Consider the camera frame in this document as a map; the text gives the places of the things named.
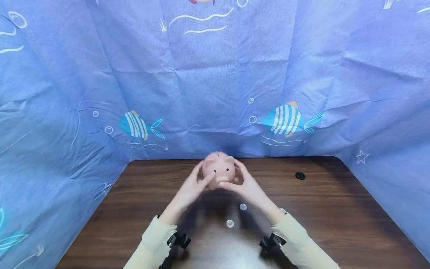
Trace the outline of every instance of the black clamp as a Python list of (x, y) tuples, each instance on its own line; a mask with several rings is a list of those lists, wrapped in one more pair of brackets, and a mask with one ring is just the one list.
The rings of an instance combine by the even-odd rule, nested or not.
[(271, 248), (276, 246), (282, 247), (286, 243), (287, 241), (285, 241), (285, 239), (275, 234), (271, 234), (269, 238), (267, 238), (267, 236), (263, 237), (263, 240), (260, 242), (260, 247), (262, 247), (266, 252), (269, 252)]
[(183, 234), (182, 236), (180, 236), (176, 232), (167, 240), (167, 245), (169, 247), (179, 245), (181, 248), (185, 249), (188, 247), (190, 242), (191, 242), (191, 239), (188, 237), (188, 235)]

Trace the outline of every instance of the wooden table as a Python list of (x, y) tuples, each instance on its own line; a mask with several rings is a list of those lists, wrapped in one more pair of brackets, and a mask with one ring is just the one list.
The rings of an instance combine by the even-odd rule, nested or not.
[[(134, 161), (118, 179), (57, 269), (120, 269), (155, 215), (161, 214), (197, 160)], [(430, 264), (336, 158), (246, 159), (251, 174), (342, 269), (428, 269)], [(306, 174), (305, 180), (295, 173)], [(163, 269), (295, 268), (279, 249), (262, 253), (263, 215), (233, 193), (205, 192), (178, 231), (192, 242), (173, 248)], [(227, 220), (234, 226), (228, 228)]]

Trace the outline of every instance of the blue fabric backdrop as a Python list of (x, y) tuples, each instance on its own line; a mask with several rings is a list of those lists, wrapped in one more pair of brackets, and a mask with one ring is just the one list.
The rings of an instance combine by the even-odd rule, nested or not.
[(0, 264), (135, 159), (339, 157), (430, 259), (429, 0), (0, 0)]

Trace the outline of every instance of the piggy bank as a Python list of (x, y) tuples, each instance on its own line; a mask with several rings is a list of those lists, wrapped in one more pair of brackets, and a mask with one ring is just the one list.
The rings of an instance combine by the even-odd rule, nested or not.
[(209, 175), (212, 171), (215, 171), (215, 178), (208, 184), (210, 190), (220, 188), (220, 182), (238, 182), (235, 177), (234, 159), (223, 152), (213, 152), (205, 158), (203, 176)]

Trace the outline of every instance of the striped fish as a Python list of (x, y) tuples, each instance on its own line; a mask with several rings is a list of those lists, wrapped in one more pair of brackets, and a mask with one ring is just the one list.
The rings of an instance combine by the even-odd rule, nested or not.
[(305, 122), (301, 117), (296, 102), (293, 101), (272, 110), (264, 117), (262, 123), (270, 127), (273, 133), (289, 137), (297, 129), (304, 129), (307, 133), (313, 133), (314, 130), (311, 126), (320, 122), (323, 116), (324, 113), (321, 113)]
[(163, 119), (159, 119), (155, 121), (150, 128), (148, 128), (145, 122), (139, 117), (136, 111), (132, 110), (130, 112), (125, 113), (121, 117), (120, 121), (120, 129), (125, 133), (138, 138), (143, 138), (144, 140), (148, 139), (148, 129), (151, 130), (156, 136), (165, 138), (162, 133), (155, 130), (155, 128), (161, 124)]

